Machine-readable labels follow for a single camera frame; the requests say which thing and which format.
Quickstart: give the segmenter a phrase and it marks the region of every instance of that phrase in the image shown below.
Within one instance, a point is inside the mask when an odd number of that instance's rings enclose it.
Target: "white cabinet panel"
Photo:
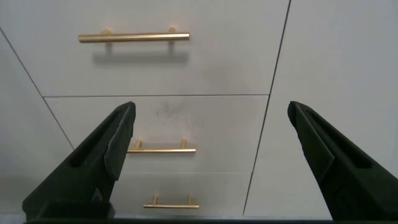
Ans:
[[[0,213],[22,201],[72,147],[0,32]]]
[[[136,104],[134,134],[143,147],[179,147],[195,154],[128,154],[131,172],[252,172],[267,96],[135,96],[46,98],[77,147],[115,107]]]
[[[287,116],[290,101],[398,175],[397,15],[390,1],[292,1],[245,215],[330,218]]]
[[[111,202],[116,213],[135,215],[242,216],[250,174],[125,173],[115,183]],[[152,203],[185,204],[188,196],[199,209],[144,208]]]
[[[288,1],[19,1],[0,26],[44,96],[269,94]],[[189,42],[79,34],[189,31]]]

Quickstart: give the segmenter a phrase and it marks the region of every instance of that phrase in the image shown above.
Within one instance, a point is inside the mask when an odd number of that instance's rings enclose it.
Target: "cabinet door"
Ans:
[[[287,117],[312,107],[398,176],[398,4],[292,1],[245,215],[330,218]]]
[[[3,0],[0,26],[44,96],[269,94],[287,0]],[[79,34],[190,32],[81,44]]]
[[[71,145],[0,32],[0,213],[21,212],[22,201],[71,152]]]

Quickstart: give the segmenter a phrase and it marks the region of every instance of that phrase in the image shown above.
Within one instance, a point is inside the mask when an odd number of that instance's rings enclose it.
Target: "drawer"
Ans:
[[[269,94],[288,0],[5,0],[0,26],[44,96]],[[81,44],[79,34],[190,32]]]
[[[116,213],[135,215],[242,216],[250,174],[122,173],[111,202]],[[189,196],[199,209],[144,208],[158,195],[161,204],[187,204]]]
[[[73,147],[115,107],[136,104],[131,147],[179,147],[196,153],[128,154],[131,172],[252,172],[267,96],[134,96],[45,99]]]

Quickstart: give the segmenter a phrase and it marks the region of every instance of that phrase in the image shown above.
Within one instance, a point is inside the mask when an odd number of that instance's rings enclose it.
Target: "gold drawer handle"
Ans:
[[[195,153],[197,149],[188,148],[187,140],[183,139],[181,142],[181,148],[144,148],[141,147],[141,139],[137,140],[136,147],[128,149],[127,153]]]
[[[137,42],[137,41],[178,41],[189,40],[189,32],[177,32],[171,27],[168,32],[141,34],[112,34],[109,29],[100,34],[81,34],[80,43]]]
[[[189,196],[188,203],[187,204],[158,204],[157,203],[157,195],[154,197],[154,203],[152,204],[145,204],[144,208],[194,208],[198,209],[199,205],[193,204],[192,203],[192,197]]]

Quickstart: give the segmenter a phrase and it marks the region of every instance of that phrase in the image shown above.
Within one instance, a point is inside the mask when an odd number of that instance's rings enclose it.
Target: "drawer handle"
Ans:
[[[177,32],[171,27],[168,32],[141,34],[112,34],[109,29],[100,34],[81,34],[80,43],[137,42],[137,41],[177,41],[189,40],[189,32]]]
[[[141,139],[137,140],[136,147],[127,150],[127,153],[195,153],[197,149],[188,148],[187,140],[183,139],[181,142],[181,148],[144,148],[141,147]]]
[[[199,205],[192,203],[192,197],[189,196],[187,204],[159,204],[157,203],[157,195],[154,197],[154,203],[152,204],[145,204],[144,208],[194,208],[198,209]]]

